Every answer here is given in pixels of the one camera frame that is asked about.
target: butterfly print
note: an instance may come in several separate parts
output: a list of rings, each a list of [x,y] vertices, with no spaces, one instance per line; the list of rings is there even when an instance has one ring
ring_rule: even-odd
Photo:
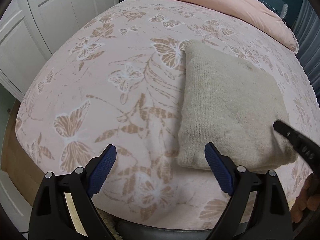
[[[65,139],[67,144],[61,156],[62,171],[72,172],[77,166],[86,166],[91,159],[91,149],[79,142],[77,136],[89,107],[90,101],[87,100],[69,115],[60,115],[53,122],[56,132]]]
[[[127,32],[137,32],[138,28],[135,25],[132,25],[131,27],[127,28],[127,29],[120,29],[119,32],[121,33],[121,35],[126,35]]]
[[[49,74],[45,77],[44,80],[40,81],[37,84],[38,94],[41,94],[41,92],[44,88],[44,85],[50,84],[52,79],[53,79],[53,69],[49,72]]]
[[[175,41],[168,38],[168,40],[151,39],[154,43],[151,45],[155,48],[161,61],[170,69],[174,69],[181,65],[182,52],[185,48],[186,41]]]
[[[113,14],[107,14],[105,16],[102,16],[101,18],[99,18],[99,22],[101,23],[109,23],[111,22],[113,18]]]
[[[259,61],[253,56],[252,52],[246,46],[243,46],[242,50],[231,46],[229,46],[229,48],[236,54],[238,58],[250,59],[255,64],[260,65]]]
[[[90,37],[83,38],[75,47],[70,50],[69,55],[78,53],[76,60],[84,60],[89,57],[92,52],[104,45],[104,43],[95,43],[90,42],[89,40]]]
[[[125,65],[125,69],[117,70],[110,74],[108,81],[112,82],[121,92],[129,91],[129,82],[132,79],[142,78],[143,74],[140,70],[135,69],[131,63]]]
[[[149,19],[149,22],[161,22],[165,28],[173,28],[183,24],[183,22],[170,20],[169,18],[164,17],[162,14],[157,14],[156,16]]]
[[[205,21],[205,23],[209,24],[209,25],[213,25],[216,27],[219,27],[220,24],[216,21],[216,20],[211,20],[211,21]]]

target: white wardrobe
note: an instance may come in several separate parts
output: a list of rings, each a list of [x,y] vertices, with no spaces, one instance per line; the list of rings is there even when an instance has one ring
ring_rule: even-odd
[[[47,60],[119,0],[13,0],[0,19],[0,83],[22,100]]]

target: knit cushion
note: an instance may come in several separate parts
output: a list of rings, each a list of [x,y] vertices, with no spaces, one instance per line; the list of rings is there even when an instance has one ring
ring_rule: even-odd
[[[294,162],[296,154],[289,142],[272,128],[277,119],[289,123],[275,79],[249,61],[200,41],[189,41],[185,52],[178,164],[209,169],[204,158],[208,142],[250,171]]]

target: pink blanket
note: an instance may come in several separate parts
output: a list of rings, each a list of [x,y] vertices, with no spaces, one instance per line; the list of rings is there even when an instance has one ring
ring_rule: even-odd
[[[273,11],[258,0],[179,0],[194,3],[224,14],[237,17],[268,34],[294,53],[299,45],[292,31]]]

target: butterfly pattern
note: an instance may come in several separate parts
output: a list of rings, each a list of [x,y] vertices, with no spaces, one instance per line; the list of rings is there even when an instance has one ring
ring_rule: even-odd
[[[112,72],[108,81],[113,83],[121,92],[127,93],[129,91],[129,82],[142,77],[142,73],[128,62],[125,65],[124,71],[117,70]]]
[[[253,56],[252,52],[247,46],[243,46],[241,49],[229,46],[229,48],[236,54],[237,57],[251,60],[253,63],[260,65],[259,61]]]
[[[16,120],[23,149],[43,171],[64,174],[112,143],[117,160],[95,196],[100,208],[154,227],[213,228],[229,198],[210,172],[175,161],[191,39],[272,75],[290,124],[320,138],[310,82],[292,52],[270,36],[195,4],[125,0],[88,22],[35,78]],[[310,169],[298,159],[276,171],[292,206]]]
[[[151,40],[153,41],[151,45],[155,48],[163,64],[169,69],[174,69],[182,64],[182,55],[187,41],[176,41],[171,38]]]
[[[128,32],[137,32],[137,31],[138,31],[138,28],[136,25],[132,25],[129,28],[119,30],[121,35],[126,35]]]
[[[37,84],[37,90],[38,90],[38,94],[40,95],[42,93],[42,90],[44,88],[45,85],[48,85],[51,83],[52,79],[53,79],[53,69],[48,73],[48,75],[44,78],[44,80],[40,81]]]
[[[84,60],[103,45],[104,43],[90,41],[90,37],[85,37],[70,50],[69,55],[78,53],[76,60]]]
[[[64,139],[66,147],[61,156],[61,171],[72,172],[77,166],[86,166],[92,158],[91,149],[79,141],[78,131],[89,111],[90,101],[85,101],[79,108],[69,115],[60,115],[54,122],[53,127]]]
[[[169,18],[164,17],[162,14],[157,14],[153,16],[152,18],[149,19],[149,22],[151,23],[161,22],[163,27],[165,28],[174,28],[176,26],[183,24],[183,22],[170,20]]]

